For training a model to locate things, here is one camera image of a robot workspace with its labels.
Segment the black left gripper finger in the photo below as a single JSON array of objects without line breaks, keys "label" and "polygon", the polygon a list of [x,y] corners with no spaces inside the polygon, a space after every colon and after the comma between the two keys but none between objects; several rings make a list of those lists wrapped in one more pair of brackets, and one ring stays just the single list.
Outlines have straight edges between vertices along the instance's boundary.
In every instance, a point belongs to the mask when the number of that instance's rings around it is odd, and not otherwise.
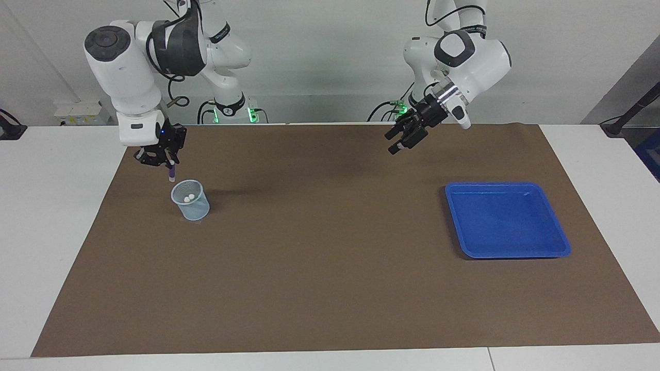
[{"label": "black left gripper finger", "polygon": [[395,155],[400,150],[411,149],[415,147],[420,141],[427,137],[427,130],[425,128],[413,128],[408,131],[403,131],[402,137],[393,145],[388,147],[388,152]]},{"label": "black left gripper finger", "polygon": [[391,140],[401,134],[401,141],[406,141],[416,131],[416,119],[413,116],[400,116],[396,119],[393,127],[385,134],[387,140]]}]

